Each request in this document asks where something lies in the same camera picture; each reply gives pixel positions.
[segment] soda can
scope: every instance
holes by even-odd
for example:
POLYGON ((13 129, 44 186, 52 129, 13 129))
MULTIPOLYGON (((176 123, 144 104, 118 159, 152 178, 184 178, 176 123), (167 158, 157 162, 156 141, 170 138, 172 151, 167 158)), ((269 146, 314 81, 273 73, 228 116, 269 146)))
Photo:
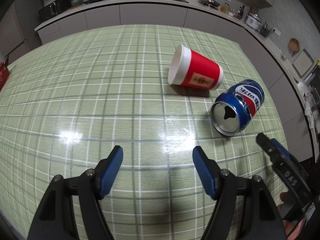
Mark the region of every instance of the soda can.
POLYGON ((264 102, 262 87, 245 79, 217 97, 210 110, 213 126, 231 136, 241 132, 264 102))

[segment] black microwave oven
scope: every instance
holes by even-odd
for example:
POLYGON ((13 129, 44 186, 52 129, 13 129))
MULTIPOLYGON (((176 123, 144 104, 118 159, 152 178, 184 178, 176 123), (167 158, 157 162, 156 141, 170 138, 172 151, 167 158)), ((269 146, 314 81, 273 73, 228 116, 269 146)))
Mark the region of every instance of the black microwave oven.
POLYGON ((71 7, 71 0, 55 0, 39 10, 41 22, 49 20, 56 15, 68 10, 71 7))

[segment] green checkered tablecloth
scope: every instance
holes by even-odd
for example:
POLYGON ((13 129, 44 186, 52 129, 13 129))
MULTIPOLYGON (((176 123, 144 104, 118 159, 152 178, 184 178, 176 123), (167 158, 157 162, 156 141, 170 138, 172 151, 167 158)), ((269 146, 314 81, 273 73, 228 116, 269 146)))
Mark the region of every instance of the green checkered tablecloth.
MULTIPOLYGON (((214 201, 192 162, 196 145, 238 176, 261 175, 280 201, 285 187, 255 136, 264 132, 286 147, 283 128, 262 79, 235 42, 178 27, 106 27, 41 46, 9 69, 0 93, 0 210, 25 237, 52 177, 80 175, 115 145, 123 147, 124 161, 101 206, 117 240, 200 239, 214 201), (219 89, 168 85, 179 44, 223 67, 219 89), (244 131, 223 138, 208 111, 220 93, 246 78, 263 87, 265 102, 244 131)), ((77 198, 74 203, 85 239, 77 198)))

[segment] rice cooker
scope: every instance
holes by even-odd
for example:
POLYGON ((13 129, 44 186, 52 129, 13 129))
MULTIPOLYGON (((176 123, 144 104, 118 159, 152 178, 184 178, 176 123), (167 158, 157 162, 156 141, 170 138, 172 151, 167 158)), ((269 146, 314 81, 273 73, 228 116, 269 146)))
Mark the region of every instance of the rice cooker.
POLYGON ((245 23, 254 30, 258 30, 261 25, 261 17, 256 13, 249 13, 245 23))

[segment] metal bolt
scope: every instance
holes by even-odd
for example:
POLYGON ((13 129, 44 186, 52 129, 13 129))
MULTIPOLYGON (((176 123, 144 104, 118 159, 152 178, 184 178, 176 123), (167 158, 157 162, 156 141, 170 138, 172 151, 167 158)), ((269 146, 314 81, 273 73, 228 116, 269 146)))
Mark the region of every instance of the metal bolt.
POLYGON ((259 175, 254 175, 254 176, 253 176, 253 179, 254 179, 256 182, 262 181, 262 178, 261 178, 259 175))
POLYGON ((92 176, 94 173, 95 173, 95 170, 94 170, 94 169, 88 169, 88 170, 85 172, 85 174, 86 174, 87 176, 92 176))
POLYGON ((61 176, 61 175, 56 175, 56 176, 53 177, 53 180, 54 180, 54 181, 58 181, 58 180, 60 180, 60 179, 62 179, 62 176, 61 176))
POLYGON ((223 175, 223 176, 228 176, 230 174, 230 171, 228 171, 227 169, 222 169, 220 171, 220 173, 223 175))

